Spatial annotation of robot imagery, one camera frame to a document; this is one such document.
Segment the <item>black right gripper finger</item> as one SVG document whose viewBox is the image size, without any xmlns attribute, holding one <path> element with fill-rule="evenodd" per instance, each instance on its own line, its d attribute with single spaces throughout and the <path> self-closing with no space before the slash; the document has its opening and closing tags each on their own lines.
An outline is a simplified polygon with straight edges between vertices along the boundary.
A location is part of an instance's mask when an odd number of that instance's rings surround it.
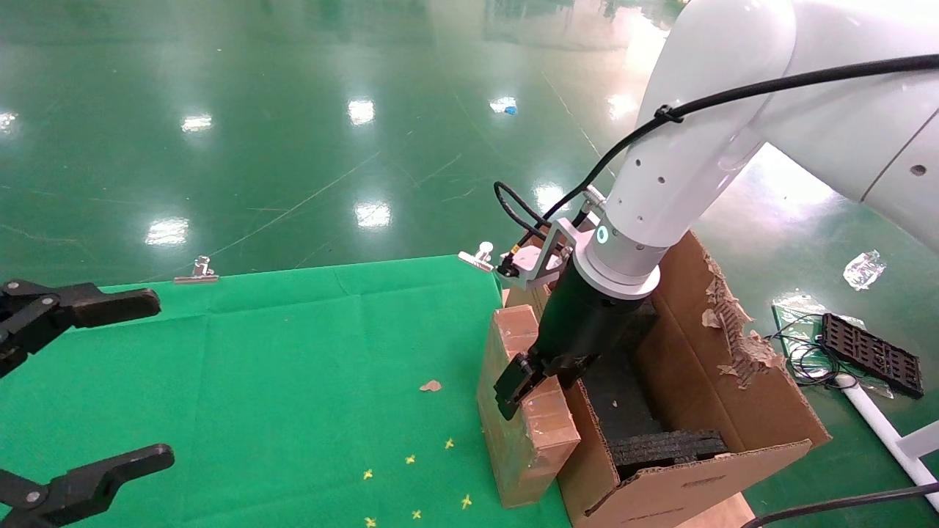
<svg viewBox="0 0 939 528">
<path fill-rule="evenodd" d="M 494 384 L 497 407 L 509 421 L 519 411 L 522 401 L 546 380 L 544 366 L 538 358 L 519 353 L 510 360 Z"/>
</svg>

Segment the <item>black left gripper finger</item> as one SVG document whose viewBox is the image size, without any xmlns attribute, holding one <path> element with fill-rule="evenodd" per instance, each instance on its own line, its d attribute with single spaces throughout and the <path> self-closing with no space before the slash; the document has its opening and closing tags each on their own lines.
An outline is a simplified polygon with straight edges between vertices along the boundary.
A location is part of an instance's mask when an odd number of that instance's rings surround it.
<svg viewBox="0 0 939 528">
<path fill-rule="evenodd" d="M 154 444 L 74 468 L 46 484 L 1 471 L 3 527 L 63 527 L 107 511 L 122 485 L 167 470 L 173 449 Z"/>
<path fill-rule="evenodd" d="M 1 377 L 68 329 L 143 320 L 160 313 L 160 298 L 150 288 L 105 293 L 92 283 L 47 287 L 23 279 L 7 281 L 1 291 Z"/>
</svg>

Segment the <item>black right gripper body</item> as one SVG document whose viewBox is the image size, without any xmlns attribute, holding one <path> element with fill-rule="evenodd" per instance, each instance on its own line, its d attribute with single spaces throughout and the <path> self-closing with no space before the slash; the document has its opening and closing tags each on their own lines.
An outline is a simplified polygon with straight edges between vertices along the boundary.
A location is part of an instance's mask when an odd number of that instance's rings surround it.
<svg viewBox="0 0 939 528">
<path fill-rule="evenodd" d="M 556 377 L 568 388 L 614 349 L 632 314 L 647 298 L 615 298 L 596 290 L 574 266 L 560 275 L 539 322 L 536 343 L 527 352 L 530 382 Z"/>
</svg>

